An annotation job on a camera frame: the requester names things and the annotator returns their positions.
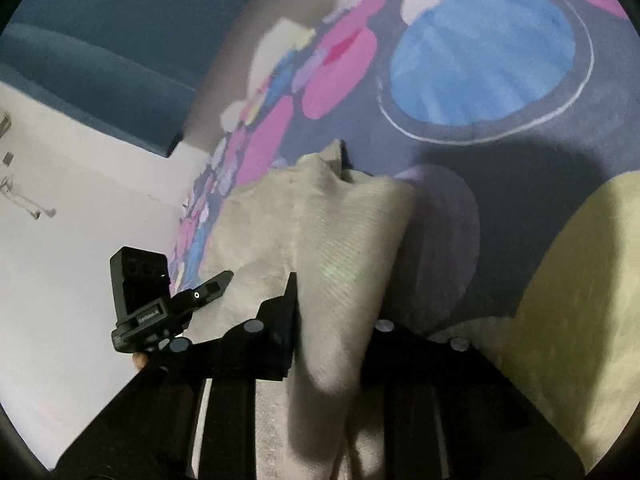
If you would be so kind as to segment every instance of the black camera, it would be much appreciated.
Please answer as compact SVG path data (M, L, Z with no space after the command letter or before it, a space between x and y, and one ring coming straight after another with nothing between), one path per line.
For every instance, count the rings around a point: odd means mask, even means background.
M123 247L110 260L116 308L111 341L117 352L153 351L188 327L193 312L224 293L233 277L224 270L198 288L170 294L164 254Z

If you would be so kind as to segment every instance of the white outline circle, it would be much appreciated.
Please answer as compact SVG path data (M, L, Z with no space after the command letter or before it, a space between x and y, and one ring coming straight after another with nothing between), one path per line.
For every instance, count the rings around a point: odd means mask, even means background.
M586 77L578 85L578 89L575 91L574 95L572 95L567 102L565 102L561 107L557 108L556 110L553 110L553 111L549 112L547 115L544 115L542 117L534 119L534 120L530 121L529 123L521 124L520 126L516 126L515 128L512 128L511 130L507 130L506 132L502 132L501 134L497 134L497 135L494 135L492 137L484 137L482 139L474 139L474 140L441 140L441 139L431 139L429 137L419 137L419 136L417 136L415 134L412 134L411 132L408 132L407 130L405 130L404 128L402 128L398 124L396 124L394 122L394 120L386 112L385 107L383 107L383 105L382 105L382 81L380 81L380 76L376 77L376 79L378 81L378 108L380 108L380 111L386 117L386 120L389 121L389 123L396 130L398 130L399 132L405 134L407 137L410 137L410 138L415 139L415 140L420 140L421 142L430 142L431 144L438 144L438 145L441 145L441 146L473 146L474 144L482 144L484 142L493 142L494 140L500 140L500 139L503 139L505 137L512 136L513 134L518 134L520 132L524 132L525 130L529 130L530 128L533 128L535 126L540 126L540 124L544 124L544 123L550 121L551 119L555 119L556 117L558 117L559 115L561 115L565 111L567 111L578 100L578 97L580 97L580 95L582 94L582 91L584 90L584 87L587 86L587 83L589 82L589 79L591 79L591 74L593 73L593 67L594 67L594 64L595 64L595 55L594 55L594 51L593 51L593 41L591 41L591 34L589 33L589 29L587 28L587 24L584 23L584 20L580 17L580 14L578 14L578 11L575 10L575 7L571 3L569 3L569 1L567 1L567 0L563 0L563 1L574 12L576 18L578 18L578 21L580 21L580 24L582 25L582 28L584 28L584 31L587 34L587 39L589 40L589 49L591 51L591 62L589 64L589 69L587 70Z

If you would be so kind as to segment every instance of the fabric texture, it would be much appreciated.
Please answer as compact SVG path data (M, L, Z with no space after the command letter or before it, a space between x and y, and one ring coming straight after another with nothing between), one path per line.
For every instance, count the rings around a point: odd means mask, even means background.
M355 403L360 367L407 227L412 188L342 172L340 142L228 197L203 272L232 269L225 295L193 316L194 342L254 317L298 274L300 342L289 377L256 387L258 478L370 478L382 472L378 392Z

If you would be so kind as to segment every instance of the blue circle pattern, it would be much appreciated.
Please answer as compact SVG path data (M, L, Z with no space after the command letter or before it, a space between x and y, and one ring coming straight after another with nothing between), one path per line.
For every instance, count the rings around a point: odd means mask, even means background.
M548 0L442 0L402 35L391 95L419 121L499 120L548 95L574 55L571 24Z

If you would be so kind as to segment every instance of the blue sofa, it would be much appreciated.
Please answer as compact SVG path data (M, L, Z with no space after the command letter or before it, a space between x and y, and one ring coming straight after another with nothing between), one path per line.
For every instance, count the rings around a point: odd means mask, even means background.
M168 156L247 1L22 0L0 35L0 80Z

